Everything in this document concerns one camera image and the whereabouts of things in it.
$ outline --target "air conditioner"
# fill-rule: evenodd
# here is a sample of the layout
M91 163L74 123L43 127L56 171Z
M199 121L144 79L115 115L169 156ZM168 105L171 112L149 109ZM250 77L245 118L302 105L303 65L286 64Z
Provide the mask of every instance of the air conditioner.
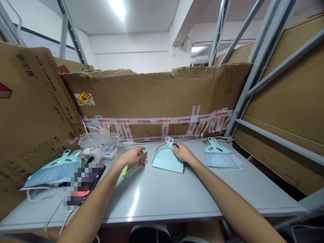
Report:
M195 57L195 62L208 61L208 59L209 59L209 55L197 56Z

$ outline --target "plastic bag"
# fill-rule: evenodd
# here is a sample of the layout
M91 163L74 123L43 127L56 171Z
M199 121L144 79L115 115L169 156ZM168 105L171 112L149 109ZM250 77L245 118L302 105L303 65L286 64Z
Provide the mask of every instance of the plastic bag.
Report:
M100 147L116 146L119 143L117 133L85 133L80 135L79 146L83 149Z

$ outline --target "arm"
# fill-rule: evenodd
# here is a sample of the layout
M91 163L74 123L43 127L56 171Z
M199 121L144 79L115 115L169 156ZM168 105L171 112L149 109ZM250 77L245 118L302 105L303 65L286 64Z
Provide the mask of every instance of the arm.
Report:
M204 166L182 143L175 156L187 162L204 183L225 219L244 242L286 242L267 220L229 185Z
M126 165L138 162L143 147L130 149L120 156L108 173L84 201L63 231L58 243L92 243L100 229L118 178Z

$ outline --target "broom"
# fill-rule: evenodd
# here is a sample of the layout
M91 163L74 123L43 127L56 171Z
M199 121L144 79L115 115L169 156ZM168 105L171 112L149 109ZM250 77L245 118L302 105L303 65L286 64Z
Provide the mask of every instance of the broom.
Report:
M63 182L64 174L66 174L64 169L67 169L67 167L64 167L63 165L65 163L81 163L80 158L77 157L81 150L75 150L69 156L70 152L71 150L65 150L60 158L53 160L36 171L27 179L23 189L43 184L55 184L58 182ZM74 172L74 167L70 166L69 169Z
M208 167L241 169L242 162L229 149L218 145L215 138L209 137L208 141L210 145L205 150Z

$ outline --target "gray table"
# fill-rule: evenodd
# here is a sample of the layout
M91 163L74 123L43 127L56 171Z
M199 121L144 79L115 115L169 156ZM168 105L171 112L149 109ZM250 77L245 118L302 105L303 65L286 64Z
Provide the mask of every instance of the gray table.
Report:
M205 163L208 142L184 141L196 157ZM120 177L113 193L103 225L137 224L145 221L188 221L221 218L222 213L190 166L184 173L174 173L151 166L152 155L160 143L145 144L148 163L129 178ZM245 198L264 216L290 216L305 212L292 199L229 144L222 146L233 151L243 162L243 170L211 170ZM120 149L119 155L133 146ZM107 166L114 161L102 160ZM28 232L44 227L46 214L53 200L63 189L56 188L47 199L36 203L22 202L0 222L0 233ZM63 209L63 195L51 212L49 228L61 227L67 211Z

